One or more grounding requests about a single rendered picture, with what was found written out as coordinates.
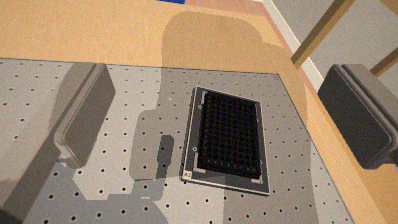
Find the grey flat base plate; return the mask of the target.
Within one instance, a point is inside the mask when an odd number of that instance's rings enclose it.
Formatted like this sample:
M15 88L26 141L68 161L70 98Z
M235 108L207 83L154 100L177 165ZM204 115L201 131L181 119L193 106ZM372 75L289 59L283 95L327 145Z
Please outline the grey flat base plate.
M75 62L0 57L0 158ZM23 224L356 224L279 73L105 64L85 165L56 162ZM196 86L261 101L271 195L181 181Z

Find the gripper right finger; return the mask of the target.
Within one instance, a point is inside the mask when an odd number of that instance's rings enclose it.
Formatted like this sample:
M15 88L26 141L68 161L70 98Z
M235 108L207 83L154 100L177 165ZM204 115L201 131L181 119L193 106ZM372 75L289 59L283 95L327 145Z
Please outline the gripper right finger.
M364 65L332 65L317 94L363 169L398 167L398 99Z

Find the dark grey plate nest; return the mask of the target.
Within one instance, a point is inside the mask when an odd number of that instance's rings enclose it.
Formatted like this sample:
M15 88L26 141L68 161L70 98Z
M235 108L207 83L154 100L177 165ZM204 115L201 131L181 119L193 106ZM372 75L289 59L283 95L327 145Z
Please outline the dark grey plate nest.
M205 94L208 93L208 91L255 102L261 165L261 175L258 180L197 168L204 100ZM261 101L196 86L181 181L265 197L269 196L270 185Z

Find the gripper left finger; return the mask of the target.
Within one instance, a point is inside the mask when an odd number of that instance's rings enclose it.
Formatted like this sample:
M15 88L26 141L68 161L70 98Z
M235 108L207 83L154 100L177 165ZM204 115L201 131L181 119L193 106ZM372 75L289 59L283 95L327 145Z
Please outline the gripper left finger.
M85 165L115 93L105 63L71 66L0 158L0 224L23 224L56 162Z

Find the black well plate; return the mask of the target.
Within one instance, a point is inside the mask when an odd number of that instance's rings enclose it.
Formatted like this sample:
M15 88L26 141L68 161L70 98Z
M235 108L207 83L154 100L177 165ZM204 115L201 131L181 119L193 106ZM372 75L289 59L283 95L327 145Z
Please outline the black well plate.
M197 168L260 178L255 102L205 94Z

